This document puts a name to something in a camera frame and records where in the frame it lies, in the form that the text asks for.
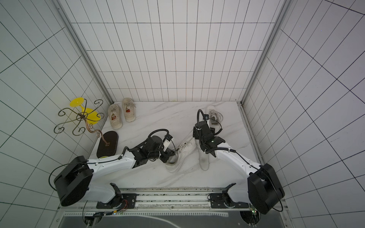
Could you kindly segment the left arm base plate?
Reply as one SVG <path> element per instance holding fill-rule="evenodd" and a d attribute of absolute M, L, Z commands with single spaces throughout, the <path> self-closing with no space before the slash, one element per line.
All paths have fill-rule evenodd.
<path fill-rule="evenodd" d="M 96 205 L 97 209 L 114 209 L 114 210 L 124 210 L 124 209 L 134 209 L 136 204 L 137 194 L 128 193 L 116 195 L 110 202 L 102 203 L 98 202 Z"/>

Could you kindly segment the white leather sneaker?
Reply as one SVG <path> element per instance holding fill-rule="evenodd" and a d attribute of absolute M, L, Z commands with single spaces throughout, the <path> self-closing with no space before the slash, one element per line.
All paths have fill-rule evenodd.
<path fill-rule="evenodd" d="M 165 163 L 168 172 L 177 172 L 185 159 L 196 149 L 196 142 L 193 136 L 186 137 L 176 148 L 175 155 L 171 156 Z"/>
<path fill-rule="evenodd" d="M 209 115 L 210 126 L 218 131 L 221 127 L 220 124 L 223 121 L 223 115 L 218 112 L 213 105 L 207 106 L 206 114 Z"/>

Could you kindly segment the grey shoe insole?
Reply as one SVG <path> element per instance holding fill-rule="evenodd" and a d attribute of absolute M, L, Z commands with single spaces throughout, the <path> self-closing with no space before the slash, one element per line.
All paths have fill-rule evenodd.
<path fill-rule="evenodd" d="M 198 150 L 199 150 L 198 152 L 199 152 L 199 165 L 200 165 L 200 168 L 203 171 L 207 171 L 209 169 L 209 165 L 210 165 L 209 155 L 206 154 L 203 151 L 203 149 L 200 146 L 200 143 L 198 143 Z"/>

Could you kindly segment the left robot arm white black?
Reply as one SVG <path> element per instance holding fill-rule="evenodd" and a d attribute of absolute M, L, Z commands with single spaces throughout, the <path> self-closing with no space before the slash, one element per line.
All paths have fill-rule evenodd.
<path fill-rule="evenodd" d="M 83 200 L 109 204 L 121 195 L 120 190 L 114 183 L 101 184 L 99 180 L 117 171 L 145 165 L 149 160 L 160 159 L 166 163 L 175 155 L 175 151 L 169 148 L 172 138 L 169 134 L 164 138 L 153 135 L 137 147 L 125 147 L 120 155 L 91 160 L 79 156 L 62 165 L 63 170 L 54 179 L 61 206 L 71 206 Z"/>

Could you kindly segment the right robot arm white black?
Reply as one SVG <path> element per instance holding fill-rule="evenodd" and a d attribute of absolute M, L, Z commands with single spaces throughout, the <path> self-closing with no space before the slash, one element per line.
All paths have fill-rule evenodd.
<path fill-rule="evenodd" d="M 284 198 L 285 192 L 271 165 L 261 165 L 240 155 L 213 133 L 206 121 L 195 124 L 193 137 L 202 152 L 227 162 L 243 177 L 242 183 L 228 189 L 231 201 L 251 204 L 259 213 L 267 214 Z"/>

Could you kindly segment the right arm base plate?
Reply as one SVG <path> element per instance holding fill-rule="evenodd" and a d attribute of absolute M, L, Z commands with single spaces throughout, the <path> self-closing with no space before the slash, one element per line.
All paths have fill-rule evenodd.
<path fill-rule="evenodd" d="M 207 199 L 213 209 L 247 209 L 249 204 L 245 202 L 234 202 L 227 193 L 211 193 Z"/>

